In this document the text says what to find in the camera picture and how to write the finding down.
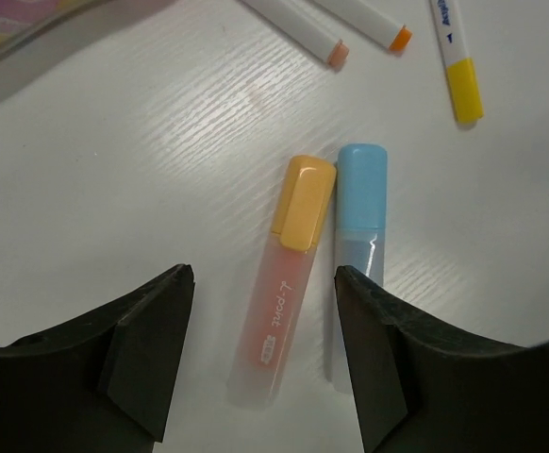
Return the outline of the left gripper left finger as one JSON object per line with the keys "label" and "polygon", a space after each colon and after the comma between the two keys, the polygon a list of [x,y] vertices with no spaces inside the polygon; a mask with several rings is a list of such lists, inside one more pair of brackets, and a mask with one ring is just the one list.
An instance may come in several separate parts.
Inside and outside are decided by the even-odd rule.
{"label": "left gripper left finger", "polygon": [[164,439],[191,316],[177,266],[0,346],[0,452],[150,452]]}

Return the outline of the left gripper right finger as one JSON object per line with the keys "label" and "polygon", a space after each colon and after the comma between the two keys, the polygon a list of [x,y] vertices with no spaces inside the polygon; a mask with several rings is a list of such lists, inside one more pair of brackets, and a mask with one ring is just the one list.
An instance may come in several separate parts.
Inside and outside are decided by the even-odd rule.
{"label": "left gripper right finger", "polygon": [[549,452],[549,341],[452,326],[350,266],[337,305],[368,452]]}

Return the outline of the orange pink glue stick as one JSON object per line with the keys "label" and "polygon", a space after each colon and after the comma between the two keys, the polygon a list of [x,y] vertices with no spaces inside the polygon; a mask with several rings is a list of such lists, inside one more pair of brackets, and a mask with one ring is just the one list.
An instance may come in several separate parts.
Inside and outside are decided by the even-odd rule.
{"label": "orange pink glue stick", "polygon": [[317,157],[289,162],[229,375],[238,407],[263,409],[278,394],[336,175]]}

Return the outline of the yellow white pen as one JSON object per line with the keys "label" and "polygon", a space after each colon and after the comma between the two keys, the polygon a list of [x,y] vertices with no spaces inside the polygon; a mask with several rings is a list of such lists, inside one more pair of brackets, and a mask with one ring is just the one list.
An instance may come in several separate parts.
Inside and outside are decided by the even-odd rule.
{"label": "yellow white pen", "polygon": [[429,4],[456,120],[464,125],[475,123],[483,117],[484,110],[458,2],[432,0]]}

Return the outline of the pink capped tube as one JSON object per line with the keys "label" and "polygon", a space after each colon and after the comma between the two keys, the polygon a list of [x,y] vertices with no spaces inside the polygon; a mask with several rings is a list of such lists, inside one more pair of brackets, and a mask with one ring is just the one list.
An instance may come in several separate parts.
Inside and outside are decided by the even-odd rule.
{"label": "pink capped tube", "polygon": [[82,49],[147,20],[170,1],[91,1],[0,50],[0,103]]}

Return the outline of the orange tipped white pen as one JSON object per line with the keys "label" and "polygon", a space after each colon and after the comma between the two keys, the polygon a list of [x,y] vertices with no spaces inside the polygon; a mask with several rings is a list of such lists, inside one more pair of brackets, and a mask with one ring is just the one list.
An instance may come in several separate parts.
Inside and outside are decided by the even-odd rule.
{"label": "orange tipped white pen", "polygon": [[392,53],[403,53],[412,38],[412,32],[404,24],[368,1],[315,0],[314,3]]}

